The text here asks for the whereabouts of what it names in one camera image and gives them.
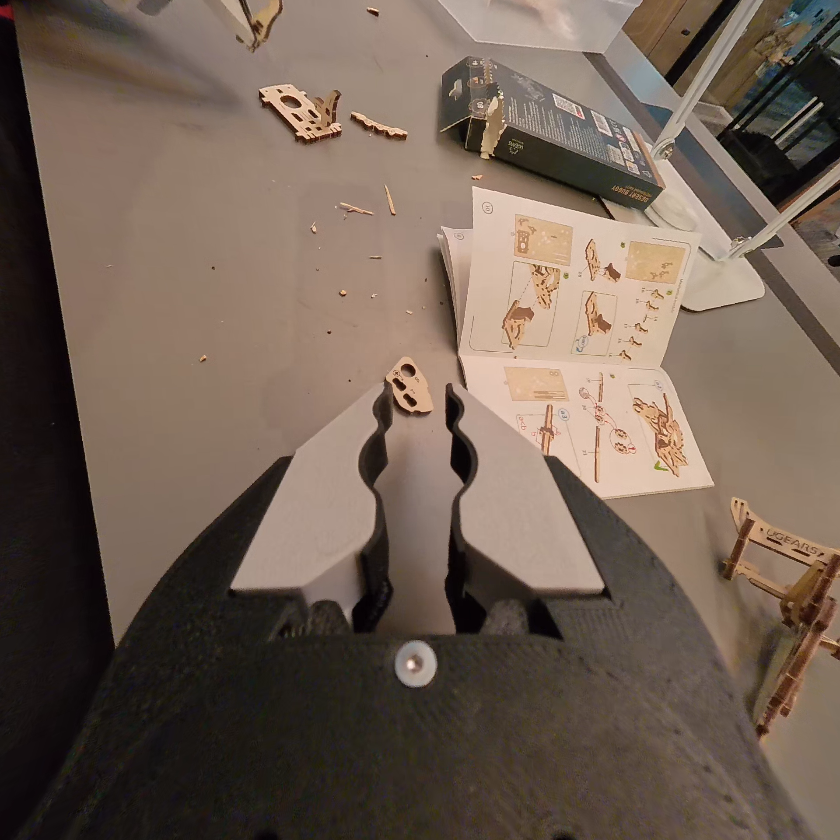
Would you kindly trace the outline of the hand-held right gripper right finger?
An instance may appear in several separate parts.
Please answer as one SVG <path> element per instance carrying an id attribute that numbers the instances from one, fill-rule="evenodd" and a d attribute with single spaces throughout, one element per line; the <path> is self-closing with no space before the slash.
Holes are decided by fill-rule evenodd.
<path id="1" fill-rule="evenodd" d="M 606 585 L 552 471 L 514 428 L 461 385 L 447 384 L 450 465 L 463 486 L 450 522 L 445 594 L 458 634 L 477 634 L 499 604 L 526 631 L 547 602 L 595 599 Z"/>

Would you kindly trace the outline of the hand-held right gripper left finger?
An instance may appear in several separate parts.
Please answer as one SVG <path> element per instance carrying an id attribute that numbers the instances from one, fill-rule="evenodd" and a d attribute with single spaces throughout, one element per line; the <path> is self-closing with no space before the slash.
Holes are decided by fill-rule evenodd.
<path id="1" fill-rule="evenodd" d="M 391 387 L 373 386 L 287 463 L 231 584 L 310 607 L 337 604 L 357 633 L 376 629 L 393 587 L 382 498 Z"/>

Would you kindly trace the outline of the rounded wooden part with holes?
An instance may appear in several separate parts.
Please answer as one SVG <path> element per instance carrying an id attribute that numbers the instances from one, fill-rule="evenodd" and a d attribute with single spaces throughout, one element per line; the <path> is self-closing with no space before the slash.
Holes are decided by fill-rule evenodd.
<path id="1" fill-rule="evenodd" d="M 403 356 L 385 376 L 394 402 L 407 413 L 428 414 L 434 410 L 427 379 L 409 356 Z"/>

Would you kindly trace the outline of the white instruction booklet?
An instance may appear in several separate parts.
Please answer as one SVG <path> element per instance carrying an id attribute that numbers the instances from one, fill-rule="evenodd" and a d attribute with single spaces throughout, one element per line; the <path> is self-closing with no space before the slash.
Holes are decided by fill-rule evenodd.
<path id="1" fill-rule="evenodd" d="M 662 369 L 698 234 L 474 187 L 442 227 L 466 389 L 600 498 L 713 487 Z"/>

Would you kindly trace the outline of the white desk stand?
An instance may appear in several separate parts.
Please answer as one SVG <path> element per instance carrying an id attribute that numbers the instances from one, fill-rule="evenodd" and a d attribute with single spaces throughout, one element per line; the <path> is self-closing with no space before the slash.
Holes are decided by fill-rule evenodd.
<path id="1" fill-rule="evenodd" d="M 686 94 L 659 131 L 655 143 L 642 144 L 642 150 L 652 154 L 657 170 L 666 183 L 664 194 L 658 199 L 658 210 L 621 209 L 614 201 L 603 201 L 606 209 L 618 221 L 653 225 L 662 234 L 682 234 L 684 226 L 688 227 L 689 232 L 700 234 L 700 252 L 689 271 L 687 289 L 682 299 L 682 306 L 692 312 L 761 298 L 765 292 L 763 280 L 747 261 L 747 255 L 765 245 L 800 211 L 837 184 L 839 179 L 839 165 L 835 164 L 758 233 L 747 238 L 725 240 L 724 231 L 717 220 L 668 162 L 688 117 L 760 6 L 761 1 L 739 2 Z"/>

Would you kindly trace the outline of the black cardboard box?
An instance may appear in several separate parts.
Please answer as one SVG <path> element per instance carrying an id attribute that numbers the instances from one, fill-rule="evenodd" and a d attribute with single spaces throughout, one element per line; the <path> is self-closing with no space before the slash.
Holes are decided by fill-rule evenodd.
<path id="1" fill-rule="evenodd" d="M 665 181 L 643 139 L 618 121 L 490 58 L 469 56 L 441 79 L 438 129 L 465 149 L 645 209 Z"/>

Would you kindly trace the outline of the wooden plate with round hole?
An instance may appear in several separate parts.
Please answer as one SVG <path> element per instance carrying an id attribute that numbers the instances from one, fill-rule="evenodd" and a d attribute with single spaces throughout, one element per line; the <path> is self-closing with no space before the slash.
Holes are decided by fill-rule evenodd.
<path id="1" fill-rule="evenodd" d="M 259 89 L 259 98 L 264 106 L 277 112 L 300 142 L 312 143 L 342 133 L 338 121 L 341 92 L 337 89 L 326 98 L 310 98 L 304 90 L 291 84 L 279 84 Z"/>

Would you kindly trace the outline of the wavy wooden strip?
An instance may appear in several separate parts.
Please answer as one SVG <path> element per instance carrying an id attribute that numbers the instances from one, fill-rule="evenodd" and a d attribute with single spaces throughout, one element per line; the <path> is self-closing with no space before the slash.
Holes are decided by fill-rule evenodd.
<path id="1" fill-rule="evenodd" d="M 386 137 L 389 140 L 406 141 L 407 131 L 404 129 L 385 124 L 383 122 L 367 117 L 361 112 L 352 111 L 350 118 L 353 122 L 363 127 L 366 131 Z"/>

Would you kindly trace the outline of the clear plastic container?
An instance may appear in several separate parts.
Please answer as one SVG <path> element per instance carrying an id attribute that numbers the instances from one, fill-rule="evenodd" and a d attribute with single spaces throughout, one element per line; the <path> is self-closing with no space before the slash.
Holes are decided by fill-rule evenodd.
<path id="1" fill-rule="evenodd" d="M 442 1 L 476 42 L 601 54 L 639 1 Z"/>

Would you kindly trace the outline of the wooden model frame assembly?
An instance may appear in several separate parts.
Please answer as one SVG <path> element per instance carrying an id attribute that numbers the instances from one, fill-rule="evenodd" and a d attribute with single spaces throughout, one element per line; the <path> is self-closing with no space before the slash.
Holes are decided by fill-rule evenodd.
<path id="1" fill-rule="evenodd" d="M 795 705 L 805 673 L 818 651 L 839 659 L 839 642 L 826 635 L 838 614 L 831 590 L 839 572 L 838 549 L 777 528 L 756 514 L 746 500 L 733 497 L 730 512 L 738 532 L 729 556 L 721 563 L 721 576 L 741 576 L 779 603 L 783 632 L 771 658 L 752 710 L 752 724 L 764 739 L 778 718 L 787 718 Z M 746 560 L 750 545 L 779 554 L 805 567 L 792 584 L 773 582 Z"/>

